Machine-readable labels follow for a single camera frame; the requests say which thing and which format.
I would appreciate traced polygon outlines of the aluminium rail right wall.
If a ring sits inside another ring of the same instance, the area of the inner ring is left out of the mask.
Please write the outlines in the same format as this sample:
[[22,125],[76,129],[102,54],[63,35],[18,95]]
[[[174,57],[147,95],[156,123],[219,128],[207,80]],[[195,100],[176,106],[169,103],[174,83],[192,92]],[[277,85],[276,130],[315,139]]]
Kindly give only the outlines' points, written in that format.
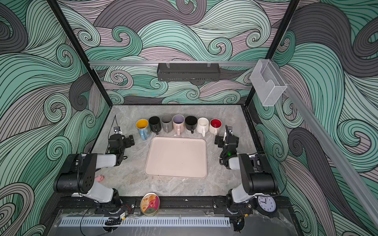
[[377,226],[378,200],[365,181],[349,163],[347,157],[328,134],[319,119],[314,115],[314,106],[310,107],[313,103],[311,101],[309,90],[305,93],[297,91],[295,83],[285,76],[277,63],[274,61],[271,61],[271,63],[274,71],[278,73],[281,83],[286,85],[286,93],[291,98],[298,112],[302,115],[304,121],[308,124],[313,135],[319,141],[325,154],[330,157],[365,212],[368,214],[374,225]]

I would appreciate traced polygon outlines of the black round wall clock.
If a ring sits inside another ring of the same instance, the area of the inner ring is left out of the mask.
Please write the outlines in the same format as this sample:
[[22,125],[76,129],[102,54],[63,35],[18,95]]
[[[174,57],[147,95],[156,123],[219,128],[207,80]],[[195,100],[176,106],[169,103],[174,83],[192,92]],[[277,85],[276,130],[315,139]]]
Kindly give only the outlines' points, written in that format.
[[256,197],[257,211],[265,216],[273,217],[277,212],[277,204],[270,195]]

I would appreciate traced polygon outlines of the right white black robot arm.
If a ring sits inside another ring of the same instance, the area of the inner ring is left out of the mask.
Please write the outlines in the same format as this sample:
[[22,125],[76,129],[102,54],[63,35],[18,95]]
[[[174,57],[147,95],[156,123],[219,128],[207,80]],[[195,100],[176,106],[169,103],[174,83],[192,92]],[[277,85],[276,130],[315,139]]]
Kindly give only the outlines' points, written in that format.
[[252,198],[275,193],[278,184],[270,167],[265,167],[262,154],[238,153],[236,148],[239,144],[237,136],[215,136],[215,144],[222,149],[219,163],[228,170],[238,170],[241,174],[242,183],[229,191],[228,202],[232,204],[246,203]]

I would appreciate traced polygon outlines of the small pink pig toy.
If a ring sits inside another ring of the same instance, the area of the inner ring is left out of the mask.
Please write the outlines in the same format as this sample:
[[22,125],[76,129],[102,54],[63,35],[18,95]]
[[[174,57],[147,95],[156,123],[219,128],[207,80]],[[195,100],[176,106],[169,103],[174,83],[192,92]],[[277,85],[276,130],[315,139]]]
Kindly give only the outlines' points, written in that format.
[[97,181],[99,183],[102,182],[103,180],[104,180],[104,176],[102,176],[102,175],[95,177],[95,181]]

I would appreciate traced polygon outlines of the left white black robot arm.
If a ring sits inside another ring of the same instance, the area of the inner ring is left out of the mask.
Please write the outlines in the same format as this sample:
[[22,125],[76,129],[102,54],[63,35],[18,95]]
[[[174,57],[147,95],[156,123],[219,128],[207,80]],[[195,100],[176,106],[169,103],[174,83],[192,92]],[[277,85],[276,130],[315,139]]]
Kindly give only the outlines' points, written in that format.
[[95,179],[97,170],[119,166],[127,158],[125,149],[135,145],[132,135],[113,134],[108,139],[109,153],[70,154],[53,184],[54,191],[73,197],[86,197],[100,204],[122,201],[116,189],[108,188]]

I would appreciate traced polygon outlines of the blue glazed upside-down mug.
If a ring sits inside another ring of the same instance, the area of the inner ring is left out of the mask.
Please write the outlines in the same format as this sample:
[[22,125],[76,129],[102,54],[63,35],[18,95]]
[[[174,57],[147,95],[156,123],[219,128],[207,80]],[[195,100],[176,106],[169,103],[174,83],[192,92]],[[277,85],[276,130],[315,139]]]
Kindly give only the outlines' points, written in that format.
[[138,129],[139,135],[142,140],[147,140],[151,135],[151,129],[148,120],[140,119],[136,123],[136,128]]

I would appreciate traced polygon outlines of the pink upside-down mug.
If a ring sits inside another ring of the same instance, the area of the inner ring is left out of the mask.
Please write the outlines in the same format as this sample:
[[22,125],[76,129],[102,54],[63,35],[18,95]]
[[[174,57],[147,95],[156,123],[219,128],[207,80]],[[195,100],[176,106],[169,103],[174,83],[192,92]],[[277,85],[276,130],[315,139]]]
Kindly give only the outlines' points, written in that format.
[[175,115],[172,119],[173,129],[177,136],[181,136],[186,127],[185,127],[185,117],[183,115]]

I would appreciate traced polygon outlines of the black mug white base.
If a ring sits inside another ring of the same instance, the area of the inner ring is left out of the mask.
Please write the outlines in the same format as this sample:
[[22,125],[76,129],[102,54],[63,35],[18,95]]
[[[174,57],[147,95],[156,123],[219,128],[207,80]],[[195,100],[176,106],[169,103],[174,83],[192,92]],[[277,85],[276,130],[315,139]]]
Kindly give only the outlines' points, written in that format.
[[186,129],[194,134],[197,126],[197,118],[195,116],[187,116],[185,118]]

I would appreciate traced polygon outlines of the black speckled upside-down mug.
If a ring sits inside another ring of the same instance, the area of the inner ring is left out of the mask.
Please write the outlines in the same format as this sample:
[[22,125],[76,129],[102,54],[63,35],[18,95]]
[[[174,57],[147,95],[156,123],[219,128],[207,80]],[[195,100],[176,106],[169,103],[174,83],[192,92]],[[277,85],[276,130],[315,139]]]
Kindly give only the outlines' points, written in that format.
[[151,131],[155,134],[159,134],[161,131],[161,121],[158,116],[153,116],[149,118],[149,125],[151,128]]

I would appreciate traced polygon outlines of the clear acrylic wall holder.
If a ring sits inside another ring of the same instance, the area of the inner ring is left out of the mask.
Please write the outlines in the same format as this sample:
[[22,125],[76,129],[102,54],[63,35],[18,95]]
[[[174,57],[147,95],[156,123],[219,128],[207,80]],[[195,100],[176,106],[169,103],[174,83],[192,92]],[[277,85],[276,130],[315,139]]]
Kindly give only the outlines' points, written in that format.
[[264,107],[274,106],[287,89],[280,67],[271,60],[259,60],[250,81]]

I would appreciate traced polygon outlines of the beige rectangular tray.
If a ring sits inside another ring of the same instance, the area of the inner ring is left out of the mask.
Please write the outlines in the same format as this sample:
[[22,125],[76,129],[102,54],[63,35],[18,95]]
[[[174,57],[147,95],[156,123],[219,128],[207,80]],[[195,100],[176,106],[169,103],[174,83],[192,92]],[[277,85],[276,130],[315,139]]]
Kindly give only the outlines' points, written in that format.
[[207,177],[207,144],[203,139],[154,137],[144,173],[185,179]]

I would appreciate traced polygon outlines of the cream mug red inside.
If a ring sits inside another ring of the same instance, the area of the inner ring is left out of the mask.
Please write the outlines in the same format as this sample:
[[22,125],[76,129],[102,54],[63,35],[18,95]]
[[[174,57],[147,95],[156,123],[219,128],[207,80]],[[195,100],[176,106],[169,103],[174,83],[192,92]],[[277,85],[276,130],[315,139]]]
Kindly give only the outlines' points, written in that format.
[[219,119],[212,119],[210,120],[209,124],[209,132],[214,134],[214,135],[219,135],[220,129],[222,127],[222,121]]

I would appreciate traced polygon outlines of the aluminium rail wall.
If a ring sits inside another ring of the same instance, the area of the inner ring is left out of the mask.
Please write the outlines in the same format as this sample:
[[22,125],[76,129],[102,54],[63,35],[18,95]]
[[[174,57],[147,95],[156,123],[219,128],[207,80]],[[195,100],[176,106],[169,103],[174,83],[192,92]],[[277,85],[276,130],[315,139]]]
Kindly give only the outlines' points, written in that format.
[[138,60],[93,60],[89,61],[91,67],[96,66],[158,66],[159,64],[218,64],[220,67],[252,67],[256,66],[258,61],[138,61]]
[[319,119],[314,115],[314,106],[310,107],[313,103],[311,101],[309,90],[305,93],[297,91],[295,83],[285,76],[277,63],[274,61],[271,61],[271,63],[274,71],[278,73],[281,83],[286,85],[286,93],[291,98],[298,112],[302,115],[304,121],[308,124],[313,135],[319,141],[325,154],[330,157],[365,212],[368,214],[374,225],[377,226],[378,200],[365,181],[349,163],[347,157],[328,134]]

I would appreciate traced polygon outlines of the grey upside-down mug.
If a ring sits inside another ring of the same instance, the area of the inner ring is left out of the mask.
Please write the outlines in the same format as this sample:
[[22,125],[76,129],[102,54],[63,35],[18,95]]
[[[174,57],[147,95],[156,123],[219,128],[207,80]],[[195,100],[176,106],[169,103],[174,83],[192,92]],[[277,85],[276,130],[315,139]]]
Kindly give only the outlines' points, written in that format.
[[173,130],[173,122],[171,115],[164,115],[161,117],[162,130],[165,133],[170,133]]

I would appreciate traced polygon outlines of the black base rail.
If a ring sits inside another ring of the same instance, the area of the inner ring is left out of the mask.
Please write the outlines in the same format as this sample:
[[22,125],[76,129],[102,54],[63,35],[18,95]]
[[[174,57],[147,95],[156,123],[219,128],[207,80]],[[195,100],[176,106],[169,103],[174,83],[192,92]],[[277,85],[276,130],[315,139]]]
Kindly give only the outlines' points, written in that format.
[[[94,200],[88,198],[74,198],[63,197],[60,199],[58,209],[95,209],[98,212],[105,214],[115,212],[118,209],[125,209],[126,211],[136,214],[140,213],[141,197],[121,197],[121,204],[119,206],[115,203],[96,203]],[[258,204],[255,200],[250,200],[247,203],[232,203],[226,196],[190,196],[190,197],[167,197],[160,196],[159,209],[162,210],[202,210],[204,212],[214,214],[245,214],[251,213],[258,209]]]

